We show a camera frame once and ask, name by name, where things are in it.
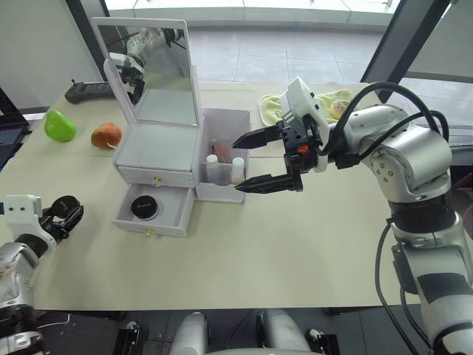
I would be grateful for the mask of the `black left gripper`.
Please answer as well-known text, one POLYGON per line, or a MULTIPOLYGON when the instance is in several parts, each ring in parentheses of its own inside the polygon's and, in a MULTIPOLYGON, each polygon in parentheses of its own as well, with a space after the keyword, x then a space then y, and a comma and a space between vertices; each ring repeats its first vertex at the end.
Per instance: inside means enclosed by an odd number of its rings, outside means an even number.
POLYGON ((40 226, 50 234, 56 243, 69 237, 69 233, 77 226, 84 215, 84 207, 79 205, 73 208, 63 220, 55 220, 56 213, 53 207, 42 210, 39 219, 40 226))

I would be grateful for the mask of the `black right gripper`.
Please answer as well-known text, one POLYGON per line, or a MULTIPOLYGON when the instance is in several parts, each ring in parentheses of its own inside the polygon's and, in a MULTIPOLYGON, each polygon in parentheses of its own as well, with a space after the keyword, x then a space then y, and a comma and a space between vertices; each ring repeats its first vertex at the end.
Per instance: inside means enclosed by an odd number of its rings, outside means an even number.
POLYGON ((236 190, 261 195, 303 190, 301 175, 317 166, 321 151, 321 136, 311 115, 304 115, 301 122, 297 121, 294 124, 280 121, 278 126, 266 126, 246 132, 232 143, 232 147, 256 149, 281 138, 285 148, 287 174, 251 177, 236 185, 236 190))

